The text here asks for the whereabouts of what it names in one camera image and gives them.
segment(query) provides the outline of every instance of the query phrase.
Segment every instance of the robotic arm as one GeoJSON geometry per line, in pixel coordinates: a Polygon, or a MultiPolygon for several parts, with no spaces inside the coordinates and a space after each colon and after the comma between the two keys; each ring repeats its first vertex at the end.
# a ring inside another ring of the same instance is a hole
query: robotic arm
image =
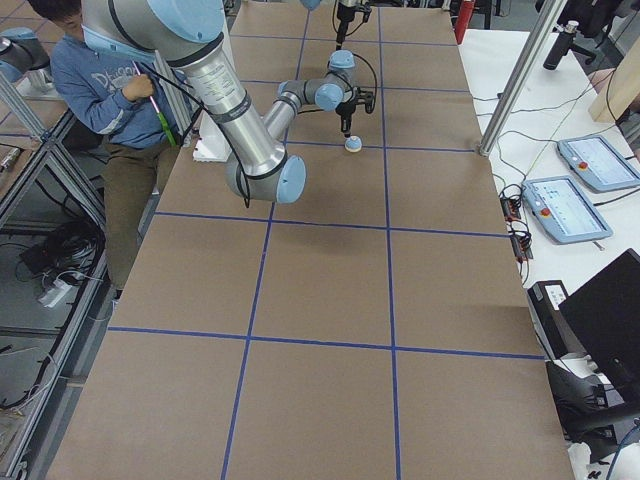
{"type": "Polygon", "coordinates": [[[82,7],[85,42],[93,50],[144,62],[153,62],[158,50],[186,75],[235,154],[227,183],[236,194],[280,203],[298,199],[304,162],[276,139],[310,98],[325,110],[352,100],[352,57],[351,63],[332,60],[324,79],[285,83],[263,120],[222,50],[221,0],[83,0],[82,7]]]}
{"type": "Polygon", "coordinates": [[[47,91],[52,87],[49,55],[28,28],[0,32],[0,72],[12,83],[27,73],[35,88],[47,91]]]}

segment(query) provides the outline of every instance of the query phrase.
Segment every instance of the metal shelf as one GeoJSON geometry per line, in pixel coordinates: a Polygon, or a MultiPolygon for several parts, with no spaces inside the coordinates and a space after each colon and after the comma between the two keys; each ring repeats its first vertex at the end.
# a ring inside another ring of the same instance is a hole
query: metal shelf
{"type": "MultiPolygon", "coordinates": [[[[39,140],[39,146],[32,153],[24,170],[6,194],[0,198],[0,239],[6,240],[8,233],[14,234],[12,238],[17,238],[17,235],[22,232],[22,241],[17,243],[27,241],[37,243],[38,235],[50,232],[56,224],[60,223],[60,218],[52,219],[51,215],[48,216],[49,218],[34,218],[37,215],[33,214],[33,208],[28,209],[29,215],[23,217],[17,215],[22,208],[21,205],[33,197],[32,187],[36,179],[43,178],[55,179],[64,192],[82,206],[86,216],[100,229],[104,229],[102,198],[62,144],[62,140],[75,122],[73,114],[67,111],[53,127],[47,129],[16,88],[1,73],[0,99],[25,125],[32,138],[39,140]]],[[[11,256],[16,256],[17,253],[19,251],[0,251],[0,259],[7,260],[12,267],[15,264],[10,261],[11,256]]],[[[20,428],[0,459],[0,479],[13,480],[23,478],[26,472],[29,472],[30,478],[32,477],[30,465],[25,462],[27,453],[32,463],[41,463],[35,443],[42,444],[42,441],[32,442],[34,432],[39,431],[40,438],[46,438],[48,435],[47,432],[42,432],[41,425],[50,423],[43,415],[47,412],[48,416],[56,416],[55,405],[50,405],[49,402],[63,381],[61,372],[67,365],[71,352],[93,348],[93,346],[77,345],[76,342],[79,332],[83,328],[88,328],[85,325],[93,323],[88,319],[89,312],[101,308],[108,285],[106,281],[103,282],[106,280],[106,261],[101,248],[94,253],[93,268],[88,272],[92,278],[74,287],[67,293],[65,303],[60,303],[53,309],[45,309],[37,303],[34,294],[37,285],[34,282],[16,283],[12,278],[14,272],[4,268],[6,262],[3,261],[2,267],[0,282],[2,282],[3,291],[0,298],[3,302],[3,311],[9,311],[5,307],[10,301],[14,311],[20,311],[20,315],[3,315],[0,319],[0,348],[11,344],[12,351],[23,350],[23,352],[17,353],[16,358],[5,356],[0,359],[2,362],[10,360],[5,363],[8,368],[4,366],[2,368],[0,389],[3,390],[3,396],[11,391],[11,395],[15,397],[15,392],[23,392],[31,388],[34,378],[37,378],[34,376],[37,372],[41,374],[39,382],[42,384],[42,388],[36,389],[31,397],[26,398],[27,405],[21,409],[24,418],[20,428]],[[37,363],[36,360],[46,362],[47,366],[43,367],[43,371],[40,371],[42,364],[37,363]]],[[[91,338],[83,335],[80,341],[88,341],[91,338]]],[[[54,403],[58,405],[58,401],[59,399],[56,399],[54,403]]]]}

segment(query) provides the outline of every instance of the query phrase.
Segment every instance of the blue tape line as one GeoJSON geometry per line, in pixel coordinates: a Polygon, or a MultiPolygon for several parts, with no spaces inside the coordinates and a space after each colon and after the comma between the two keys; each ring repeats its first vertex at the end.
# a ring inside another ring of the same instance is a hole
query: blue tape line
{"type": "Polygon", "coordinates": [[[447,350],[440,348],[396,347],[400,352],[434,353],[438,355],[456,355],[465,357],[512,358],[518,360],[544,360],[542,355],[526,353],[478,352],[474,350],[447,350]]]}
{"type": "Polygon", "coordinates": [[[198,332],[193,330],[171,330],[164,328],[140,328],[140,327],[117,327],[109,326],[110,332],[127,332],[127,333],[150,333],[153,335],[173,335],[180,337],[200,337],[200,338],[220,338],[224,340],[246,340],[246,335],[237,335],[233,333],[216,333],[216,332],[198,332]]]}
{"type": "Polygon", "coordinates": [[[2,21],[4,22],[5,20],[7,20],[9,17],[12,17],[14,13],[16,13],[18,10],[20,10],[24,4],[25,4],[26,0],[24,2],[22,2],[20,5],[18,5],[16,8],[14,8],[11,13],[9,13],[9,15],[7,15],[2,21]]]}
{"type": "Polygon", "coordinates": [[[304,52],[304,42],[307,38],[307,30],[309,29],[309,16],[311,12],[307,12],[307,19],[304,23],[304,32],[302,33],[302,44],[300,45],[300,55],[298,56],[298,66],[296,68],[296,80],[300,78],[300,66],[302,65],[302,53],[304,52]]]}
{"type": "Polygon", "coordinates": [[[384,197],[387,230],[387,269],[389,278],[389,326],[391,329],[391,377],[393,382],[393,429],[396,454],[396,480],[402,479],[402,455],[400,451],[400,405],[398,399],[398,359],[396,356],[396,321],[395,303],[393,296],[393,257],[391,248],[391,205],[389,200],[389,172],[387,159],[387,125],[385,122],[384,103],[384,67],[382,53],[382,11],[378,9],[378,38],[381,40],[380,49],[380,108],[382,109],[382,145],[384,160],[384,197]]]}
{"type": "Polygon", "coordinates": [[[271,220],[273,219],[273,212],[275,204],[271,204],[271,212],[269,213],[269,222],[267,223],[267,232],[264,236],[264,244],[262,247],[262,258],[260,259],[260,269],[258,270],[258,279],[256,280],[256,290],[253,295],[253,305],[251,306],[251,317],[249,319],[249,328],[247,329],[247,338],[244,345],[244,353],[242,354],[242,365],[240,366],[240,377],[238,378],[238,386],[236,388],[236,398],[233,402],[233,414],[231,415],[231,424],[229,425],[229,435],[227,437],[227,446],[225,448],[224,463],[222,465],[222,472],[220,474],[221,480],[226,480],[227,470],[229,468],[229,459],[231,458],[231,447],[233,445],[233,435],[236,428],[236,420],[238,418],[238,409],[240,407],[240,396],[242,394],[242,387],[244,384],[244,375],[247,370],[247,361],[249,358],[249,348],[251,346],[251,334],[253,332],[253,324],[256,318],[256,311],[258,309],[258,298],[260,297],[260,288],[262,286],[262,277],[264,274],[264,264],[267,259],[267,250],[269,248],[269,238],[271,236],[271,220]]]}
{"type": "Polygon", "coordinates": [[[254,342],[265,343],[286,343],[293,345],[314,345],[319,347],[344,347],[344,348],[357,348],[365,350],[387,350],[390,351],[391,347],[388,345],[375,345],[373,343],[351,343],[351,342],[332,342],[324,340],[305,340],[303,338],[282,338],[282,337],[265,337],[254,336],[251,338],[254,342]]]}
{"type": "Polygon", "coordinates": [[[380,42],[383,45],[422,45],[428,47],[457,47],[455,43],[435,43],[435,42],[398,42],[393,40],[386,40],[380,42]]]}
{"type": "Polygon", "coordinates": [[[227,217],[224,215],[205,215],[200,213],[179,213],[179,212],[155,212],[154,215],[160,217],[184,217],[184,218],[204,218],[207,220],[232,220],[236,222],[259,222],[268,223],[268,218],[252,218],[252,217],[227,217]]]}
{"type": "MultiPolygon", "coordinates": [[[[344,147],[341,143],[307,142],[300,140],[287,140],[289,145],[311,145],[318,147],[344,147]]],[[[451,152],[451,153],[475,153],[473,148],[441,148],[441,147],[394,147],[391,145],[363,145],[362,148],[384,148],[387,150],[411,150],[416,152],[451,152]]]]}
{"type": "MultiPolygon", "coordinates": [[[[311,145],[317,147],[342,147],[344,148],[343,143],[323,143],[323,142],[306,142],[304,140],[287,140],[288,145],[311,145]]],[[[363,145],[362,148],[383,148],[382,145],[363,145]]]]}
{"type": "MultiPolygon", "coordinates": [[[[231,37],[238,37],[238,38],[261,38],[261,39],[276,39],[276,40],[313,40],[315,42],[329,42],[329,43],[335,43],[335,39],[331,39],[331,38],[316,38],[316,37],[306,37],[306,32],[305,32],[305,36],[303,38],[301,37],[276,37],[276,36],[272,36],[272,35],[245,35],[245,34],[231,34],[231,37]]],[[[352,40],[349,39],[349,43],[376,43],[376,44],[383,44],[383,45],[421,45],[421,46],[428,46],[428,47],[457,47],[458,45],[456,45],[455,43],[435,43],[435,42],[399,42],[399,41],[391,41],[391,40],[352,40]]]]}
{"type": "Polygon", "coordinates": [[[444,235],[463,235],[470,237],[492,237],[492,238],[509,238],[507,233],[484,233],[484,232],[463,232],[456,230],[431,230],[420,228],[404,228],[404,227],[391,227],[389,230],[393,232],[412,232],[412,233],[435,233],[444,235]]]}
{"type": "Polygon", "coordinates": [[[172,330],[162,328],[144,328],[144,327],[124,327],[109,326],[107,330],[110,332],[124,333],[141,333],[147,335],[171,335],[176,337],[196,337],[196,338],[217,338],[221,340],[239,340],[263,343],[284,343],[292,345],[311,345],[319,347],[336,347],[336,348],[354,348],[363,350],[384,350],[391,351],[395,349],[397,352],[412,353],[428,353],[435,355],[452,355],[464,357],[489,357],[489,358],[511,358],[518,360],[544,360],[542,355],[532,355],[527,353],[505,353],[505,352],[481,352],[477,350],[454,350],[444,348],[427,348],[427,347],[408,347],[396,345],[379,345],[375,343],[357,343],[357,342],[338,342],[331,340],[309,340],[304,338],[284,338],[284,337],[268,337],[264,335],[240,335],[234,333],[219,332],[200,332],[195,330],[172,330]]]}
{"type": "Polygon", "coordinates": [[[353,228],[360,230],[377,230],[384,232],[387,227],[377,227],[375,225],[349,225],[347,223],[320,223],[320,222],[303,222],[298,220],[278,220],[274,219],[273,223],[280,225],[300,225],[308,227],[336,227],[336,228],[353,228]]]}
{"type": "Polygon", "coordinates": [[[436,230],[436,229],[421,229],[421,228],[407,228],[407,227],[387,227],[376,225],[350,225],[348,223],[320,223],[320,222],[305,222],[301,220],[278,220],[278,219],[260,219],[260,218],[242,218],[242,217],[226,217],[224,215],[203,215],[203,214],[190,214],[190,213],[173,213],[173,212],[156,212],[155,215],[164,217],[182,217],[182,218],[202,218],[205,220],[232,220],[236,222],[258,222],[258,223],[275,223],[280,225],[300,225],[309,227],[333,227],[333,228],[353,228],[360,230],[377,230],[377,231],[390,231],[390,232],[410,232],[410,233],[431,233],[436,235],[464,235],[470,237],[492,237],[492,238],[509,238],[506,233],[486,233],[486,232],[464,232],[457,230],[436,230]]]}
{"type": "Polygon", "coordinates": [[[469,90],[452,88],[426,88],[426,87],[384,87],[383,90],[408,90],[413,92],[442,92],[442,93],[469,93],[469,90]]]}
{"type": "Polygon", "coordinates": [[[417,152],[454,152],[475,153],[473,148],[439,148],[439,147],[385,147],[387,150],[412,150],[417,152]]]}

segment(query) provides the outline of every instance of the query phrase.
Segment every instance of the power strip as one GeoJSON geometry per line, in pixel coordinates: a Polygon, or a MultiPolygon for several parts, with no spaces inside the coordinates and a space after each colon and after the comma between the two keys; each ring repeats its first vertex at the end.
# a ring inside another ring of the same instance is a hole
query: power strip
{"type": "Polygon", "coordinates": [[[59,278],[53,281],[53,285],[49,287],[42,295],[38,297],[38,302],[47,308],[55,307],[60,300],[71,290],[72,286],[59,278]]]}

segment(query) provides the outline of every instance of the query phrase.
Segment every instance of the silver arm segment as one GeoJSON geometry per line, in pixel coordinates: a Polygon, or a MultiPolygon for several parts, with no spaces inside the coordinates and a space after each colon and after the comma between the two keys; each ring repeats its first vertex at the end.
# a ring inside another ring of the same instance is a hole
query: silver arm segment
{"type": "Polygon", "coordinates": [[[221,0],[83,0],[82,10],[90,48],[149,62],[157,50],[186,75],[231,145],[227,183],[245,201],[290,203],[302,194],[304,162],[278,140],[302,105],[355,108],[355,63],[345,50],[334,52],[325,78],[285,83],[260,118],[222,49],[221,0]]]}
{"type": "MultiPolygon", "coordinates": [[[[171,68],[186,75],[204,102],[241,162],[244,181],[277,177],[262,198],[257,189],[251,198],[293,202],[300,196],[304,171],[295,179],[287,177],[284,145],[267,131],[222,50],[225,18],[220,0],[83,0],[82,7],[89,47],[138,59],[158,50],[171,68]]],[[[246,198],[249,192],[241,194],[246,198]]]]}

